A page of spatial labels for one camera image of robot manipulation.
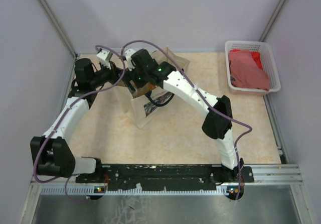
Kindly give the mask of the beige canvas tote bag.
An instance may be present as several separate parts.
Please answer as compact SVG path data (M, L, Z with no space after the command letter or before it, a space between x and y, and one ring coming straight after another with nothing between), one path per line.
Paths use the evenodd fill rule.
M160 87L153 90L149 87L150 84L146 84L133 92L121 83L113 89L122 110L140 129L164 111L174 97L172 93Z

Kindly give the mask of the orange bottle pink cap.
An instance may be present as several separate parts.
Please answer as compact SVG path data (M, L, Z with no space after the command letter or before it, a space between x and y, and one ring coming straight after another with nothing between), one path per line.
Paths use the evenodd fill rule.
M157 86L156 86L156 85L151 84L149 88L150 88L151 90L153 90L153 89L156 89L156 88L157 88Z

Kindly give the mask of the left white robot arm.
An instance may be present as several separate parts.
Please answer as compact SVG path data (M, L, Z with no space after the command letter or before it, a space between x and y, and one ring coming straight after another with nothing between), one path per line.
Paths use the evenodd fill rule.
M123 79L126 67L118 68L112 61L100 62L96 69L92 61L82 58L75 62L74 78L71 82L67 102L52 126L40 137L30 142L33 159L33 177L37 183L48 183L58 178L87 175L93 182L104 177L104 169L94 157L75 157L69 141L76 127L92 107L98 93L111 83L117 86Z

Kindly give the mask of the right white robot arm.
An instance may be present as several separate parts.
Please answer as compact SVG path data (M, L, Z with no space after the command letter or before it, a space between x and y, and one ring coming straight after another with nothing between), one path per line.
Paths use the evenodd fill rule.
M185 71L170 56L157 63L146 49L125 52L124 57L132 80L140 87L144 83L156 85L178 96L204 116L202 131L216 141L221 155L222 169L227 180L241 179L243 162L240 159L233 140L232 109L227 96L217 97L192 85Z

